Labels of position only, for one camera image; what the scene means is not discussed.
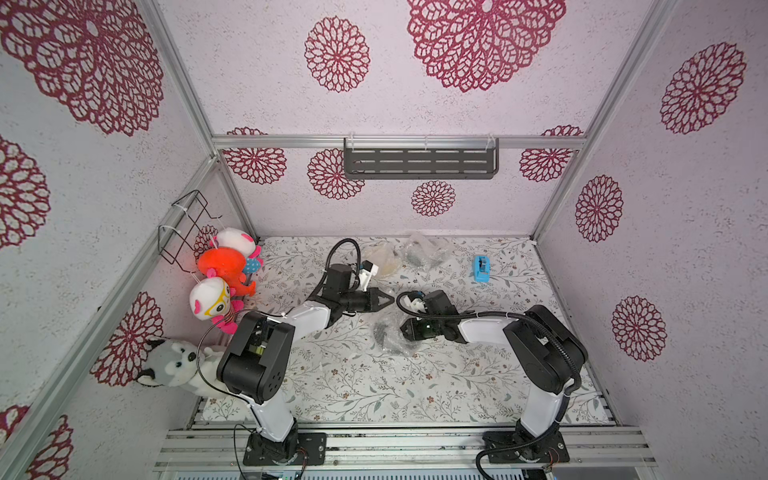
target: plush toy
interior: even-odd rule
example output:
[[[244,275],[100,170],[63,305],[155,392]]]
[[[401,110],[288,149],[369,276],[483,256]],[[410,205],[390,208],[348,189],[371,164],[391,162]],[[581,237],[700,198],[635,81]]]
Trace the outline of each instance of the plush toy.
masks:
[[[220,276],[230,286],[230,295],[251,296],[256,292],[256,283],[246,281],[243,268],[245,257],[234,248],[219,247],[206,250],[197,260],[197,268],[208,278]]]
[[[210,239],[212,247],[234,248],[245,257],[246,265],[243,273],[256,273],[264,262],[259,258],[261,254],[261,245],[256,245],[253,238],[242,230],[237,228],[225,228],[215,237]]]
[[[147,344],[152,348],[147,354],[136,379],[146,386],[178,386],[197,396],[222,399],[222,392],[210,388],[197,373],[197,347],[183,340],[151,339]],[[216,369],[224,352],[214,351],[207,346],[200,352],[200,371],[211,385],[225,392],[227,386],[216,379]]]
[[[221,277],[213,276],[194,286],[190,292],[190,308],[198,319],[216,323],[224,316],[240,312],[243,309],[243,302],[231,300],[230,286]],[[224,333],[234,335],[237,331],[235,316],[229,316],[217,327]]]

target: aluminum frame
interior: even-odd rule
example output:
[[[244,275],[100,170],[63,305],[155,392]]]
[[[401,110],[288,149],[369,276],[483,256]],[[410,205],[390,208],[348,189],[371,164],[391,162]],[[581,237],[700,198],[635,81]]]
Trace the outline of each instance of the aluminum frame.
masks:
[[[300,423],[299,435],[323,432],[328,435],[325,465],[313,470],[378,470],[392,468],[434,469],[474,468],[475,456],[485,447],[482,434],[488,431],[514,431],[513,427],[444,428],[348,428],[333,424]],[[639,427],[589,427],[563,425],[560,429],[569,463],[558,468],[583,467],[655,467],[654,454]],[[242,459],[249,432],[235,433],[237,458]],[[232,429],[169,431],[153,470],[155,472],[236,471]],[[514,468],[522,465],[490,465],[490,468]],[[528,463],[524,468],[541,468],[548,463]],[[297,466],[280,466],[285,470]],[[259,471],[263,467],[246,467]]]
[[[541,212],[531,235],[533,240],[540,241],[547,233],[565,200],[571,195],[576,180],[584,172],[592,152],[600,144],[619,107],[629,95],[637,77],[640,76],[650,53],[659,42],[661,34],[672,18],[678,2],[679,0],[655,0],[651,5],[640,31],[635,35],[624,61],[598,107],[598,112],[587,128],[587,141],[581,150],[574,152],[571,160],[565,166],[562,177],[547,202],[547,206]]]
[[[582,148],[586,137],[552,137],[546,135],[219,135],[214,146],[230,148],[488,148],[498,139],[499,148]]]

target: red mandala print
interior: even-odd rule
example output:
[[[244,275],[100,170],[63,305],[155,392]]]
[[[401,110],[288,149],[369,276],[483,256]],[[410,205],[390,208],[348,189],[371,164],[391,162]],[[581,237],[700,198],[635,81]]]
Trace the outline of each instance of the red mandala print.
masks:
[[[158,116],[163,70],[131,0],[0,0],[0,33],[76,120],[130,137]]]
[[[344,174],[343,152],[338,148],[317,152],[306,168],[312,187],[321,195],[342,200],[357,195],[365,180],[350,180]]]
[[[427,75],[442,85],[488,90],[528,67],[549,43],[565,0],[408,0],[408,33]]]
[[[576,202],[576,226],[581,235],[591,241],[605,240],[619,225],[621,189],[613,178],[600,175],[588,181]]]
[[[349,91],[368,73],[368,44],[356,25],[339,17],[315,24],[304,42],[312,77],[330,91]]]
[[[744,82],[744,52],[722,42],[689,58],[672,75],[661,98],[661,121],[676,134],[688,134],[725,113]]]
[[[37,162],[0,137],[0,248],[35,236],[51,209],[50,196]]]
[[[256,128],[235,128],[227,135],[266,135]],[[277,182],[286,173],[286,156],[282,148],[236,148],[222,152],[227,165],[244,180],[253,184]]]
[[[136,379],[147,359],[147,340],[156,336],[163,336],[160,307],[147,292],[141,292],[91,367],[91,373],[99,383],[126,386]]]
[[[0,413],[0,446],[11,436],[16,425],[27,415],[29,407],[14,405],[10,409]]]
[[[456,200],[456,193],[446,182],[431,180],[419,185],[411,196],[413,210],[425,217],[437,217],[448,211]]]
[[[214,238],[219,233],[216,227],[213,225],[206,225],[200,229],[200,232],[194,239],[194,259],[198,260],[200,255],[205,253],[206,250],[211,248],[210,239]]]
[[[579,127],[560,125],[546,130],[542,136],[571,136],[584,132]],[[529,148],[520,157],[520,171],[523,177],[537,182],[545,182],[560,177],[573,150],[567,148]]]
[[[48,435],[46,446],[37,454],[27,469],[28,480],[43,478],[59,480],[69,470],[69,457],[72,455],[72,432],[68,417],[62,415],[56,430]]]
[[[667,345],[661,314],[645,298],[628,296],[620,301],[611,324],[619,347],[635,360],[653,360]]]

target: plastic bag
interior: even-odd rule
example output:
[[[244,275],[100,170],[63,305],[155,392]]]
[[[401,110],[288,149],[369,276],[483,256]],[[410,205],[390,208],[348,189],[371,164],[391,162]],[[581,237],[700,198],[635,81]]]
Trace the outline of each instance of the plastic bag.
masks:
[[[379,286],[381,291],[396,296],[395,290],[388,286]],[[408,319],[408,314],[394,306],[375,313],[367,313],[366,323],[370,325],[373,345],[369,351],[374,355],[412,356],[422,346],[422,342],[406,340],[400,331],[400,326]]]
[[[403,246],[406,262],[422,272],[429,272],[450,258],[453,249],[444,238],[430,240],[420,233],[414,233]]]
[[[362,259],[373,262],[379,268],[376,278],[386,278],[393,275],[400,267],[400,262],[395,258],[395,244],[381,242],[367,247],[362,252]]]
[[[371,350],[381,352],[384,355],[412,356],[421,342],[406,340],[400,331],[400,326],[406,321],[408,315],[402,312],[389,313],[379,317],[371,325],[373,346]]]

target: floral tablecloth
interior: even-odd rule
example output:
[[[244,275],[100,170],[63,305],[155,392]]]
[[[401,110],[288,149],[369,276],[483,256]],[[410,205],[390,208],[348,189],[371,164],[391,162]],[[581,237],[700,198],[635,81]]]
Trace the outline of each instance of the floral tablecloth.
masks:
[[[264,267],[257,295],[249,303],[270,313],[299,305],[322,276],[326,256],[339,238],[270,237],[263,242]],[[363,250],[382,241],[358,238]],[[394,275],[372,281],[389,292],[444,290],[458,311],[524,312],[537,303],[562,319],[560,306],[530,240],[453,237],[450,260],[419,273],[399,257]],[[491,281],[476,283],[475,255],[491,263]],[[352,263],[353,249],[341,247],[334,263]],[[530,382],[510,349],[462,345],[443,338],[417,346],[382,348],[374,329],[391,335],[407,316],[391,306],[379,313],[342,317],[332,328],[293,344],[282,387],[293,414],[302,421],[340,422],[514,422],[525,407]],[[569,423],[606,423],[608,418],[584,369],[584,385],[565,417]],[[252,420],[237,399],[208,399],[202,419]]]

